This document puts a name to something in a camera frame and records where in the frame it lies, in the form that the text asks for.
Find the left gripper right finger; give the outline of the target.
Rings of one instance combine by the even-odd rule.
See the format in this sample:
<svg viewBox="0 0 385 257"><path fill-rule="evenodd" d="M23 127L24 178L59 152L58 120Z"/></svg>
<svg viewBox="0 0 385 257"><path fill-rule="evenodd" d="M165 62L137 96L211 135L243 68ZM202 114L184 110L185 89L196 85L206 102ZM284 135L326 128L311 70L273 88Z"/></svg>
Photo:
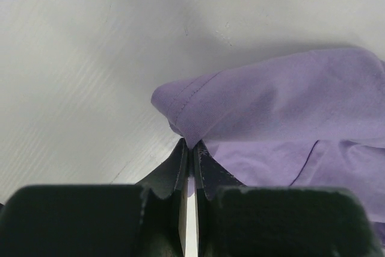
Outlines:
<svg viewBox="0 0 385 257"><path fill-rule="evenodd" d="M193 150L199 256L383 256L358 199L340 188L247 187Z"/></svg>

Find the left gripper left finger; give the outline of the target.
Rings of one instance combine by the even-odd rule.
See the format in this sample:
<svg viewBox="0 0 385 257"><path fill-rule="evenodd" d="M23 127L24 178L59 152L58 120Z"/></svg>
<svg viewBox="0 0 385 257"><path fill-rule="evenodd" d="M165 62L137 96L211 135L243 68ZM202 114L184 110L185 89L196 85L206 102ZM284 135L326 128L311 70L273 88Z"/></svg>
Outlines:
<svg viewBox="0 0 385 257"><path fill-rule="evenodd" d="M136 184L30 185L1 207L2 256L183 256L188 149Z"/></svg>

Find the purple t shirt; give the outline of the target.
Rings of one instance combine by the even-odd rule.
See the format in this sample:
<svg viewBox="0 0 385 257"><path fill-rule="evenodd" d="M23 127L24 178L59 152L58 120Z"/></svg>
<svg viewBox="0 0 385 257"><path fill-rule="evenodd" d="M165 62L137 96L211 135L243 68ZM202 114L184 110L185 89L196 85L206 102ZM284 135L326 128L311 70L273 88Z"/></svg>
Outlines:
<svg viewBox="0 0 385 257"><path fill-rule="evenodd" d="M384 61L357 48L273 58L158 87L189 148L249 186L344 187L384 221Z"/></svg>

